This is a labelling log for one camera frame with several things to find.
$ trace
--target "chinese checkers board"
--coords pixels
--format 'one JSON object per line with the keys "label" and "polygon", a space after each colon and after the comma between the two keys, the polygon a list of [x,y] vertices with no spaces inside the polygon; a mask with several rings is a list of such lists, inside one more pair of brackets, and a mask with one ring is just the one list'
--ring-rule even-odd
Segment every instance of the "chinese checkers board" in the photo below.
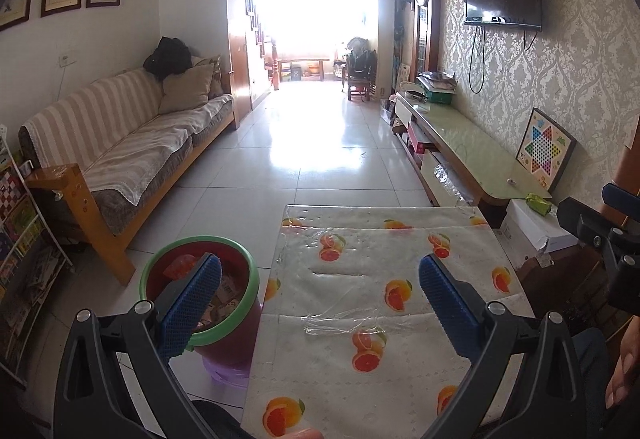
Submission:
{"label": "chinese checkers board", "polygon": [[517,159],[551,193],[574,147],[575,139],[564,128],[534,108]]}

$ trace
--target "red box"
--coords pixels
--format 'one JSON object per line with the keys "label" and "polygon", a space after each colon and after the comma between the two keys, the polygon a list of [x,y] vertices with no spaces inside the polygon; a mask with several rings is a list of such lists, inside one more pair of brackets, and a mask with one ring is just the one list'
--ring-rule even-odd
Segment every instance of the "red box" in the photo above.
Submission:
{"label": "red box", "polygon": [[433,145],[433,141],[429,139],[429,136],[427,136],[413,121],[409,122],[407,132],[409,134],[409,141],[411,141],[411,145],[414,147],[414,151],[417,154],[424,154],[427,147],[429,145]]}

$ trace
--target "purple bucket base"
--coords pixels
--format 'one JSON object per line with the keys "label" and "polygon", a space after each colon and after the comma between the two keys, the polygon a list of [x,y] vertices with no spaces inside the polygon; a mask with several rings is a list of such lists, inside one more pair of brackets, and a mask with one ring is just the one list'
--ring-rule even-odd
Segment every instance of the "purple bucket base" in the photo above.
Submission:
{"label": "purple bucket base", "polygon": [[230,387],[238,387],[238,389],[246,389],[249,384],[249,370],[251,369],[251,363],[244,367],[224,367],[222,365],[216,365],[209,359],[202,357],[202,364],[205,370],[211,376],[211,379],[216,383],[224,383]]}

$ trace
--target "wooden sofa leg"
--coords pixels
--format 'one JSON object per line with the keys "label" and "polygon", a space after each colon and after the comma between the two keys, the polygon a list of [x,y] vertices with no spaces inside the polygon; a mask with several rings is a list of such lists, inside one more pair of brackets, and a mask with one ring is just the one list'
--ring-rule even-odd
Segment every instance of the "wooden sofa leg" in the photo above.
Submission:
{"label": "wooden sofa leg", "polygon": [[106,262],[113,276],[122,285],[127,285],[136,268],[127,257],[122,242],[113,235],[102,218],[79,168],[73,180],[62,190],[62,195],[96,253]]}

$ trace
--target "green trash can rim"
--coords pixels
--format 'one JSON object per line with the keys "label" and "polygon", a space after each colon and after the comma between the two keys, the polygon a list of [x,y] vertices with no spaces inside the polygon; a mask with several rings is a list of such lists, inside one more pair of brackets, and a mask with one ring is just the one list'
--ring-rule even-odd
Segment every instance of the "green trash can rim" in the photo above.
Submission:
{"label": "green trash can rim", "polygon": [[209,345],[209,343],[217,342],[221,340],[228,334],[232,332],[236,327],[241,324],[244,317],[247,316],[249,310],[254,305],[255,299],[258,295],[258,287],[260,286],[260,276],[258,275],[258,268],[255,265],[254,257],[251,256],[251,253],[247,251],[247,249],[238,244],[236,241],[232,241],[231,239],[226,239],[225,237],[214,237],[212,235],[198,235],[196,237],[187,237],[185,239],[180,239],[178,241],[172,242],[171,244],[165,245],[160,251],[158,251],[151,260],[146,263],[145,268],[142,272],[142,277],[140,278],[140,299],[146,299],[146,281],[149,278],[149,273],[153,266],[156,264],[160,258],[165,255],[170,250],[175,247],[180,247],[184,244],[189,244],[191,242],[218,242],[219,244],[226,244],[230,247],[237,249],[244,259],[247,261],[249,265],[249,282],[247,283],[246,289],[244,291],[244,295],[238,304],[238,307],[229,314],[227,318],[221,321],[218,325],[211,327],[210,329],[206,329],[201,332],[196,332],[191,334],[191,339],[187,345],[187,350],[192,351],[193,347],[200,347],[203,345]]}

